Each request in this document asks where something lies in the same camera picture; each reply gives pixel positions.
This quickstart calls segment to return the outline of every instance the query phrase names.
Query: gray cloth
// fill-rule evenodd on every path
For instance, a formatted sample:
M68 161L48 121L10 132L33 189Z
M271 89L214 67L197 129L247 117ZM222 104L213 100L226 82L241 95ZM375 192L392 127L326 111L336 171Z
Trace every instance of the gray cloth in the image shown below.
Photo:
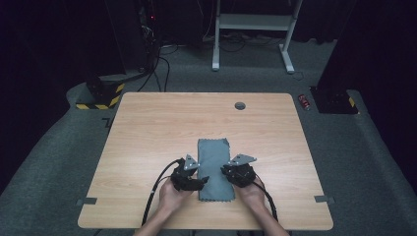
M226 139L199 140L198 178L209 176L208 182L199 191L200 201L230 202L235 199L232 185L221 173L220 167L230 160L230 147Z

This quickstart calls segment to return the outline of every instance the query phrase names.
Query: human hand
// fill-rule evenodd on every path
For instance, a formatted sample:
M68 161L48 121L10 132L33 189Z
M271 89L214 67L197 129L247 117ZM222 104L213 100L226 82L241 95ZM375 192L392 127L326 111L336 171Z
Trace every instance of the human hand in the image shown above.
M158 208L174 212L183 204L184 200L194 191L177 191L172 181L168 178L159 190Z
M254 182L262 186L262 182L258 178ZM250 184L245 188L234 186L234 189L247 207L251 209L265 207L265 194L258 186Z

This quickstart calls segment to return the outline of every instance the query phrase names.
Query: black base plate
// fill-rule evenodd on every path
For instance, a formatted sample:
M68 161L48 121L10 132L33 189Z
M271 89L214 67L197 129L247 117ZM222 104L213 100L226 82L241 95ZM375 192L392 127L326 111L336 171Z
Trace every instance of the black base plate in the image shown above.
M326 114L358 114L353 99L344 92L331 92L311 87L310 92L320 113Z
M92 94L87 86L80 93L76 102L79 109L109 109L113 108L120 97L124 84L102 85L102 88Z

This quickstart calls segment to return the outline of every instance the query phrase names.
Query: metal bracket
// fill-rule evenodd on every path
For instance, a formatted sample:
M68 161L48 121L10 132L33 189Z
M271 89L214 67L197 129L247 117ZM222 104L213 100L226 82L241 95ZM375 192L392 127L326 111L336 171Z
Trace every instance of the metal bracket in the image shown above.
M328 205L332 205L335 203L333 197L324 196L314 196L316 203L328 203Z
M247 163L255 161L255 160L257 160L257 159L255 157L250 156L250 155L237 154L228 163L229 163L229 165L239 166L239 165L244 165L244 164L247 164Z
M82 206L82 205L95 205L97 202L97 198L84 198L84 199L78 199L76 202L76 206Z
M184 170L199 168L200 164L189 154L185 157Z

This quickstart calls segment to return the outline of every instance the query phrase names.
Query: human arm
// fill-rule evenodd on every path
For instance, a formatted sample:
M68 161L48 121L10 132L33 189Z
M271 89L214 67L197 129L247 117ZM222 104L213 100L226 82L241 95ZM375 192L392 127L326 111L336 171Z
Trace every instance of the human arm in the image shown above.
M239 193L242 202L251 211L252 215L264 229L268 236L288 236L288 232L276 221L265 206L265 194L256 185L251 184L245 188L235 186L235 191Z
M135 232L134 236L153 236L162 228L168 218L181 207L193 191L177 191L170 179L159 190L159 205L147 222Z

